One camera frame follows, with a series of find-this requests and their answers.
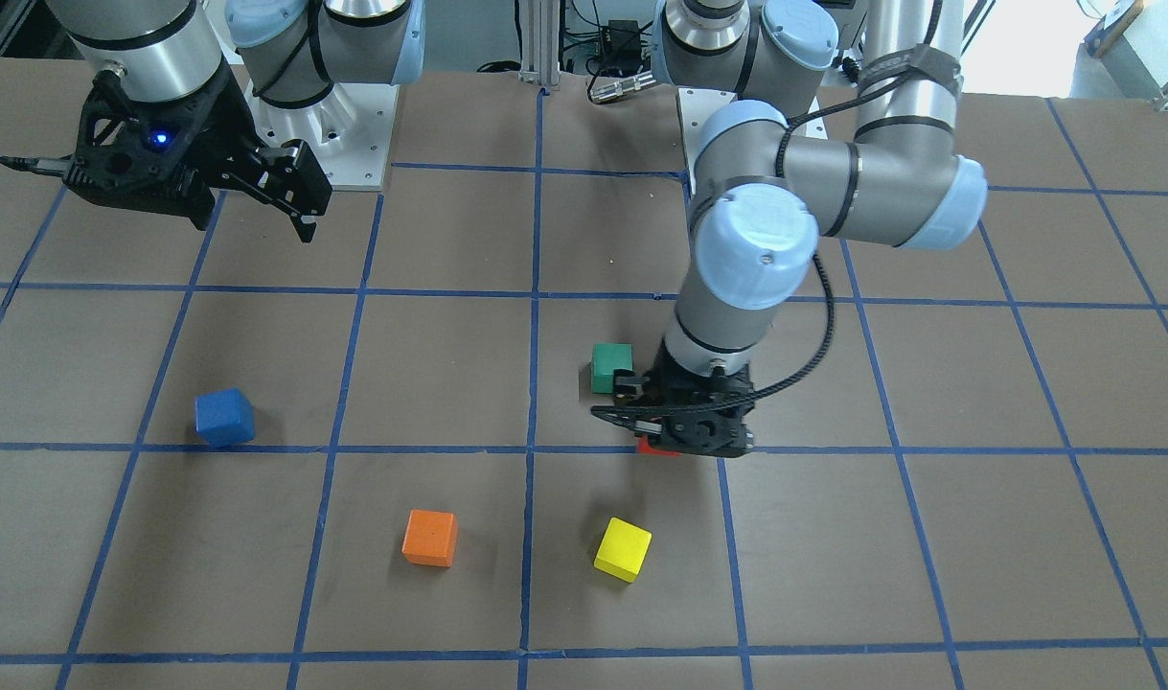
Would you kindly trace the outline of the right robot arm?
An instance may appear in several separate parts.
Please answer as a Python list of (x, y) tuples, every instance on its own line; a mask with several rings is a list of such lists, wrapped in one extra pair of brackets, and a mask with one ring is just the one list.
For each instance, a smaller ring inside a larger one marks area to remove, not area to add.
[(329, 209), (325, 162), (369, 148), (348, 84), (399, 88), (424, 69), (422, 1), (229, 1), (241, 88), (201, 1), (51, 1), (93, 67), (75, 149), (2, 156), (103, 208), (207, 230), (214, 191), (281, 211), (308, 243)]

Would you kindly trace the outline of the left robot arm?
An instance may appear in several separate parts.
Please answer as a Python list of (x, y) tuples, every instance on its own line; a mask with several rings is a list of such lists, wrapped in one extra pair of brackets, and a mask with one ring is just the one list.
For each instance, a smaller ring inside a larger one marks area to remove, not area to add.
[(960, 1), (872, 1), (851, 100), (813, 109), (840, 47), (815, 1), (661, 1), (653, 75), (734, 93), (703, 123), (691, 166), (690, 263), (640, 397), (592, 414), (625, 428), (700, 412), (744, 412), (820, 365), (753, 389), (748, 367), (816, 242), (951, 249), (985, 209), (981, 165), (954, 149), (962, 88)]

